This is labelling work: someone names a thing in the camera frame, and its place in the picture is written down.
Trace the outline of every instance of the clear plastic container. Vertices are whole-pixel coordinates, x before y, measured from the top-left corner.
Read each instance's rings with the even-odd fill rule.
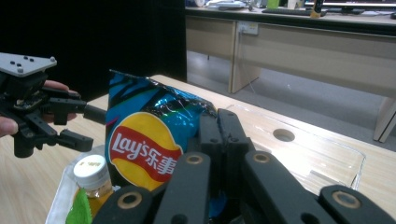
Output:
[[[264,115],[260,110],[229,105],[257,150],[272,153],[309,191],[343,185],[357,190],[365,155],[320,133]]]

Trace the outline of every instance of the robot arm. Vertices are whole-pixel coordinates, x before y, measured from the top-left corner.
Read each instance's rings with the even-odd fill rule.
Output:
[[[53,114],[55,125],[65,125],[69,113],[95,113],[93,120],[104,123],[106,111],[87,106],[78,93],[43,87],[47,68],[56,65],[51,57],[37,58],[0,53],[0,115],[14,119],[19,131],[14,137],[14,154],[26,158],[34,148],[59,144],[77,151],[90,151],[93,139],[63,130],[60,134],[41,115]]]

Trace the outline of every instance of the floor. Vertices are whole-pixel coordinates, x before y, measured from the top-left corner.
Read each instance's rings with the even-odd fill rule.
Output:
[[[262,69],[241,91],[228,93],[230,62],[188,51],[188,82],[294,119],[396,151],[396,129],[385,143],[373,140],[383,97]]]

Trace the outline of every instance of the hole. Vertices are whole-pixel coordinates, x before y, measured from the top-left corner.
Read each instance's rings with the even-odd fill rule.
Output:
[[[263,154],[255,154],[253,156],[253,160],[256,162],[265,163],[265,162],[268,162],[270,160],[270,158]]]
[[[135,208],[142,202],[142,195],[139,192],[132,191],[122,194],[117,200],[117,205],[122,209]]]
[[[203,160],[204,160],[204,159],[202,159],[202,157],[200,157],[200,156],[192,155],[192,156],[189,156],[189,157],[187,158],[187,163],[189,163],[189,164],[199,164],[199,163],[201,163]]]
[[[355,196],[348,194],[343,191],[336,191],[332,194],[332,198],[338,202],[339,204],[343,205],[344,207],[347,208],[360,208],[361,207],[361,201],[357,199]]]
[[[187,217],[182,214],[177,214],[173,216],[171,220],[172,224],[186,224],[187,222],[188,222]]]
[[[276,129],[273,135],[277,140],[282,142],[291,142],[295,138],[294,133],[286,129]]]
[[[301,221],[305,224],[319,224],[319,220],[317,217],[314,217],[311,214],[303,213],[301,215]]]

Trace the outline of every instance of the human hand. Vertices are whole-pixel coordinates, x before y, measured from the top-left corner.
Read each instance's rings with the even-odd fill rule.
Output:
[[[0,117],[0,137],[18,132],[18,124],[13,119]]]
[[[44,84],[45,87],[63,90],[63,91],[70,91],[69,87],[64,85],[63,83],[47,80]],[[77,117],[77,114],[68,114],[67,120],[71,120]],[[43,115],[43,120],[51,123],[53,122],[53,115]],[[8,134],[15,134],[18,132],[18,124],[13,119],[8,119],[5,117],[0,116],[0,137],[3,137]]]

